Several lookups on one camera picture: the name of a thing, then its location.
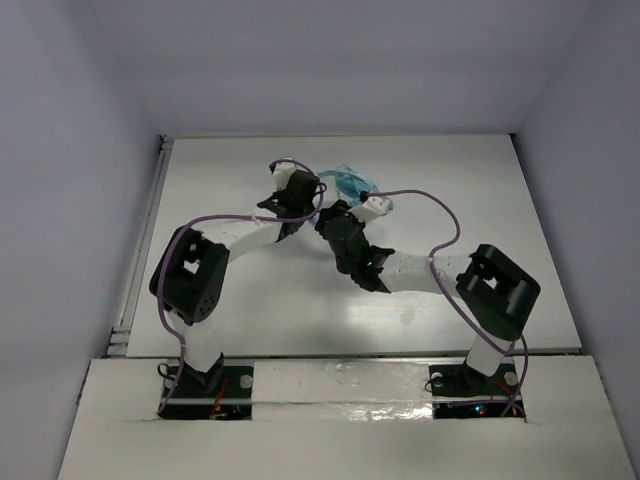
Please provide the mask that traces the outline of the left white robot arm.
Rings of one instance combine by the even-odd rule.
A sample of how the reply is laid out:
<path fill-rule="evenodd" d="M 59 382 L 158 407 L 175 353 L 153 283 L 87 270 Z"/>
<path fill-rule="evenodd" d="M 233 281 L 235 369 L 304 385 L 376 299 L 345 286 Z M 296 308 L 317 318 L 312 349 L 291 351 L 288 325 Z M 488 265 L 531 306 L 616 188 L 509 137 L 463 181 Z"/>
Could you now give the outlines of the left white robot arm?
<path fill-rule="evenodd" d="M 221 350 L 210 319 L 227 267 L 239 257 L 296 233 L 316 210 L 320 179 L 295 167 L 273 171 L 276 190 L 246 215 L 199 217 L 178 227 L 151 277 L 165 329 L 180 342 L 188 383 L 200 394 L 222 382 Z"/>

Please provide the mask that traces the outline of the light blue headphones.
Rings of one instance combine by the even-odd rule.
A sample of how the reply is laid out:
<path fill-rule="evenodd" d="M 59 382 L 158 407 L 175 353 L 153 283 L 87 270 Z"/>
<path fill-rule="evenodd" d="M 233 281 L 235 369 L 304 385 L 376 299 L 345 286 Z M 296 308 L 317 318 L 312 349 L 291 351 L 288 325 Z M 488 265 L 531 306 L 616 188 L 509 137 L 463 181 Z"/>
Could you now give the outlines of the light blue headphones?
<path fill-rule="evenodd" d="M 339 200 L 343 200 L 349 211 L 372 196 L 372 193 L 380 191 L 374 180 L 346 165 L 320 171 L 317 176 L 327 186 L 322 209 L 329 209 Z"/>

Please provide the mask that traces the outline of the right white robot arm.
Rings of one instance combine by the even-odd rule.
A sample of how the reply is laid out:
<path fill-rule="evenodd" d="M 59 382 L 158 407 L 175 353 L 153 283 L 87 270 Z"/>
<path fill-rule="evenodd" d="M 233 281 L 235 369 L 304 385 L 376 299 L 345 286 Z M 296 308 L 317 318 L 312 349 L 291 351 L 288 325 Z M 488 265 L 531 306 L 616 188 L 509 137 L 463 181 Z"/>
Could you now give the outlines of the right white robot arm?
<path fill-rule="evenodd" d="M 470 324 L 476 338 L 461 372 L 470 391 L 483 393 L 517 342 L 541 292 L 539 283 L 506 254 L 481 244 L 467 255 L 413 255 L 369 243 L 363 206 L 342 200 L 320 210 L 315 230 L 329 243 L 337 270 L 369 292 L 439 293 Z"/>

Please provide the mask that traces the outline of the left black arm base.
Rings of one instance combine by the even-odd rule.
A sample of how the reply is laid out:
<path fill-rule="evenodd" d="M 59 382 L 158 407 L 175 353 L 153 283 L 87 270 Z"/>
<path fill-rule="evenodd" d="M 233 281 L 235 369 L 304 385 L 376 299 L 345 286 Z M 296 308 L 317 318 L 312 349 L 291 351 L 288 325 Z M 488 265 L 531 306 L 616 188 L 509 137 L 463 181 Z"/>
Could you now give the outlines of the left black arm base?
<path fill-rule="evenodd" d="M 158 416 L 164 420 L 251 420 L 254 365 L 227 363 L 223 355 L 207 372 L 160 363 Z"/>

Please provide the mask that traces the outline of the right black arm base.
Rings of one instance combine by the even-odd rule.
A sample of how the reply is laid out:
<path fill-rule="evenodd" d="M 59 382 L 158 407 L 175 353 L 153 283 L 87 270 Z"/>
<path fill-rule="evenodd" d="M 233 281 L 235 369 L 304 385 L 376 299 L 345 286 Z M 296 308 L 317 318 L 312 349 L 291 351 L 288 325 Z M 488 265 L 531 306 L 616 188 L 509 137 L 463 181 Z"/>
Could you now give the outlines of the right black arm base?
<path fill-rule="evenodd" d="M 424 390 L 432 395 L 433 417 L 442 419 L 526 417 L 520 378 L 512 363 L 502 363 L 493 376 L 466 364 L 434 364 Z"/>

